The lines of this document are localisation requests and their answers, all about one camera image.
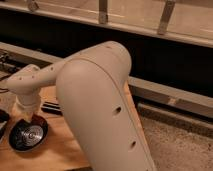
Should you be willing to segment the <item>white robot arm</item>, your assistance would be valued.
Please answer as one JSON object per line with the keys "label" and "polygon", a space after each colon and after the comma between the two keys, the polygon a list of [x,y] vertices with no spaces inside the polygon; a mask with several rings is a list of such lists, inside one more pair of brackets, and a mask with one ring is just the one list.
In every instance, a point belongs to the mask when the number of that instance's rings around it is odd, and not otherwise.
{"label": "white robot arm", "polygon": [[34,111],[39,91],[53,85],[65,121],[93,171],[157,171],[140,120],[124,91],[131,56],[107,41],[43,69],[28,65],[7,80],[17,105]]}

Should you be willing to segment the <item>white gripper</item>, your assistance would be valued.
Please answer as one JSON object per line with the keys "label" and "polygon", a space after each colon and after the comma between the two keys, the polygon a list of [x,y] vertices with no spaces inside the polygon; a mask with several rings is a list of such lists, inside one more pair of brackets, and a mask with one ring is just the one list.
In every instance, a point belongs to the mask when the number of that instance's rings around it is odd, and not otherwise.
{"label": "white gripper", "polygon": [[27,122],[32,120],[34,114],[37,114],[41,105],[41,101],[37,100],[32,104],[23,104],[19,100],[16,100],[14,104],[14,113]]}

